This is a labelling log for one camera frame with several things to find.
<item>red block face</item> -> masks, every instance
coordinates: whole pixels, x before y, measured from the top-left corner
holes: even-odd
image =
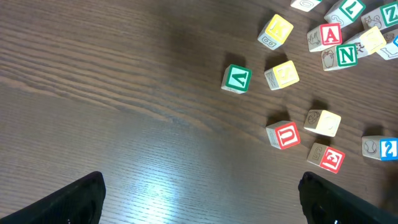
[[[346,154],[344,154],[343,152],[333,149],[332,147],[327,147],[325,155],[323,155],[320,167],[337,174],[340,170],[345,156]]]
[[[343,43],[340,23],[322,24],[320,28],[322,45],[337,45]]]
[[[299,131],[294,122],[275,128],[275,133],[280,149],[287,149],[301,142]]]

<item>alphabet block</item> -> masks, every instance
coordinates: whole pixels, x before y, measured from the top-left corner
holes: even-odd
[[[317,134],[335,137],[341,116],[327,110],[310,110],[304,128]]]
[[[264,26],[257,39],[269,49],[275,50],[285,43],[292,30],[293,25],[291,23],[280,15],[275,14]]]
[[[366,29],[377,27],[379,30],[398,24],[398,2],[381,6],[361,17],[362,25]]]
[[[398,160],[398,138],[380,140],[381,161]]]
[[[310,52],[319,52],[342,44],[340,24],[322,24],[307,33],[307,40]]]
[[[321,2],[322,0],[292,0],[290,6],[304,12],[309,12]]]
[[[380,140],[388,139],[385,136],[363,136],[362,137],[362,156],[372,159],[380,158]]]
[[[266,127],[271,146],[278,149],[287,149],[300,144],[300,135],[296,123],[292,121],[279,121]]]
[[[398,29],[385,33],[386,46],[377,51],[385,60],[398,58]]]
[[[268,69],[264,74],[271,90],[279,90],[300,81],[293,61]]]
[[[307,157],[307,161],[337,174],[343,164],[345,156],[345,153],[337,149],[314,143]]]
[[[386,46],[386,40],[379,28],[373,27],[360,32],[344,44],[355,44],[358,58],[366,57]]]
[[[248,91],[251,79],[251,70],[237,65],[230,65],[224,72],[221,89],[234,93],[245,93]]]
[[[366,6],[361,0],[340,0],[325,15],[328,23],[338,22],[341,28],[353,23],[365,10]]]
[[[358,64],[355,44],[343,44],[331,47],[321,53],[324,71],[349,68]]]

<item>wooden table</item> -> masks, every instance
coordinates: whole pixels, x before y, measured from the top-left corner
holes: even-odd
[[[335,2],[1,1],[0,217],[94,170],[102,223],[305,223],[308,170],[394,212],[398,165],[364,158],[361,136],[398,136],[398,64],[374,54],[324,72],[306,36]],[[257,35],[275,13],[294,30],[271,51]],[[300,82],[270,91],[264,70],[286,60]],[[246,94],[220,90],[231,63],[253,70]],[[303,129],[311,108],[341,115],[335,138]],[[279,120],[297,123],[301,145],[270,146]],[[314,142],[346,153],[339,174],[306,162]]]

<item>blue block face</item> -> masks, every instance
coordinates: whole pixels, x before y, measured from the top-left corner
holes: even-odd
[[[380,159],[382,161],[398,159],[398,138],[380,140]]]

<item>block face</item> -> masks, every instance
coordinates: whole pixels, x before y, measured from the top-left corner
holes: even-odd
[[[300,81],[293,61],[285,62],[273,68],[279,88],[285,88]]]
[[[354,66],[358,64],[355,44],[344,44],[336,47],[337,65],[339,67]]]
[[[322,45],[338,45],[343,43],[339,23],[322,24],[320,26]]]
[[[372,159],[380,159],[380,140],[384,136],[363,136],[362,137],[362,155]]]
[[[380,158],[381,161],[391,161],[398,159],[398,139],[382,139],[380,140]]]
[[[365,4],[363,4],[363,2],[360,0],[344,0],[339,6],[339,9],[352,22],[354,22],[361,15],[365,8]]]
[[[327,147],[328,146],[314,143],[311,148],[310,154],[307,157],[307,161],[314,165],[319,166],[321,164],[323,156],[325,155]]]
[[[275,14],[266,28],[266,34],[283,44],[292,30],[293,25],[291,23],[287,22],[280,15]]]
[[[266,80],[267,80],[269,88],[271,90],[280,89],[280,86],[278,84],[278,81],[276,80],[275,73],[274,73],[273,69],[265,71],[264,75],[266,76]]]
[[[337,64],[336,46],[324,50],[321,53],[322,66],[324,71],[340,69]]]
[[[345,153],[333,149],[332,147],[327,147],[320,167],[337,174],[343,164],[345,156]]]
[[[321,3],[321,1],[322,0],[292,0],[290,6],[300,9],[304,12],[309,12],[311,9]]]
[[[294,122],[287,123],[275,129],[276,138],[281,149],[300,144],[299,131]]]
[[[251,70],[237,65],[230,65],[225,85],[235,90],[246,92],[249,88]]]
[[[392,2],[380,7],[381,15],[386,27],[398,24],[398,2]]]

